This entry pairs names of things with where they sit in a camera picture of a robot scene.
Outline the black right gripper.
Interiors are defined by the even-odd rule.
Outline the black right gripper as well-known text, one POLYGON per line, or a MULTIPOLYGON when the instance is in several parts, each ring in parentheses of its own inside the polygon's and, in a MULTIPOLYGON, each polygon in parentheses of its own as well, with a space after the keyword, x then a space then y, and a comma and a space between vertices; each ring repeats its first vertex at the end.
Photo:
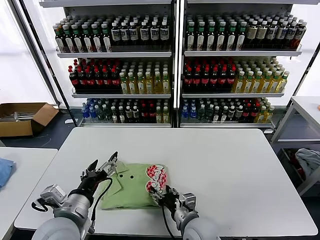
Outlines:
POLYGON ((174 187, 170 186, 166 187, 166 192, 167 193, 163 195, 160 190, 151 186, 149 194, 156 204, 162 204, 171 212, 175 212, 180 207, 179 192, 174 187))

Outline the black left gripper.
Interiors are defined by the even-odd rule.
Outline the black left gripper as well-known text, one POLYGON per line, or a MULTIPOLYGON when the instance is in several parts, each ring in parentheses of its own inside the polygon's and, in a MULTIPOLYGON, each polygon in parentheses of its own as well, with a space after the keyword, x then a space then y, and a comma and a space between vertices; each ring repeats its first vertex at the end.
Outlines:
POLYGON ((96 171, 98 160, 92 162, 81 175, 81 183, 75 190, 76 193, 92 197, 96 192, 99 184, 105 180, 106 176, 110 177, 117 172, 118 151, 114 152, 96 171))

